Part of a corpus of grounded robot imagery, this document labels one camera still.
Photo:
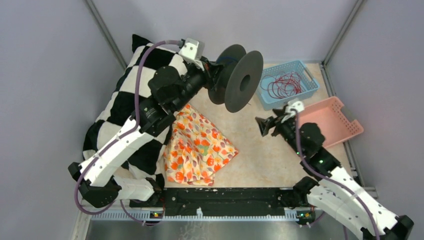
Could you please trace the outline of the dark grey cable spool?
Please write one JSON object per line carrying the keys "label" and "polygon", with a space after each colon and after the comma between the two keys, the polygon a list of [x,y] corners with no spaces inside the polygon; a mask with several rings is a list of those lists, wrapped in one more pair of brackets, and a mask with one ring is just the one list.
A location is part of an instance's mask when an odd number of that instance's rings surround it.
{"label": "dark grey cable spool", "polygon": [[208,97],[216,105],[224,104],[230,113],[243,109],[253,97],[261,80],[263,55],[252,50],[246,52],[240,44],[227,47],[215,61],[222,64],[218,91],[208,91]]}

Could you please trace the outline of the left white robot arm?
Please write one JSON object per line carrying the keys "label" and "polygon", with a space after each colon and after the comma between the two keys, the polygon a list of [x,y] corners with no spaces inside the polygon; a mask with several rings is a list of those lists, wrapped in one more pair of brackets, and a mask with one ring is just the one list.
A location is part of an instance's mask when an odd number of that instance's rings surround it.
{"label": "left white robot arm", "polygon": [[115,172],[142,146],[149,144],[176,120],[179,112],[201,88],[215,88],[224,64],[202,61],[200,66],[188,64],[181,75],[173,66],[159,68],[148,82],[151,96],[135,101],[135,111],[122,128],[90,159],[73,162],[68,171],[76,180],[74,201],[79,197],[95,208],[107,207],[115,201],[144,202],[154,207],[160,202],[162,188],[151,177],[131,179],[115,176]]}

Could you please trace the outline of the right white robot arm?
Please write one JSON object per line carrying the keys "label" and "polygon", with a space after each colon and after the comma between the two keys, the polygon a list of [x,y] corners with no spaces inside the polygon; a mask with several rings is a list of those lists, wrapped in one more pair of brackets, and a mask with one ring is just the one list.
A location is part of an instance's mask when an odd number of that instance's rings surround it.
{"label": "right white robot arm", "polygon": [[359,240],[406,240],[414,227],[407,215],[397,215],[372,197],[324,146],[325,137],[314,122],[300,124],[295,109],[274,110],[275,117],[256,117],[262,136],[282,136],[300,158],[308,176],[296,184],[293,200],[321,209]]}

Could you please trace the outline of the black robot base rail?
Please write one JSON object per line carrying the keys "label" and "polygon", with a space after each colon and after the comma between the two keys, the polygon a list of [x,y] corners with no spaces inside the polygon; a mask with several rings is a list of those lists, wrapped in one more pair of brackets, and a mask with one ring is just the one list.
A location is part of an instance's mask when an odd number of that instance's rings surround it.
{"label": "black robot base rail", "polygon": [[312,220],[316,208],[306,195],[291,187],[165,188],[148,201],[131,200],[131,208],[158,208],[167,217],[193,216],[198,209],[205,217],[284,216]]}

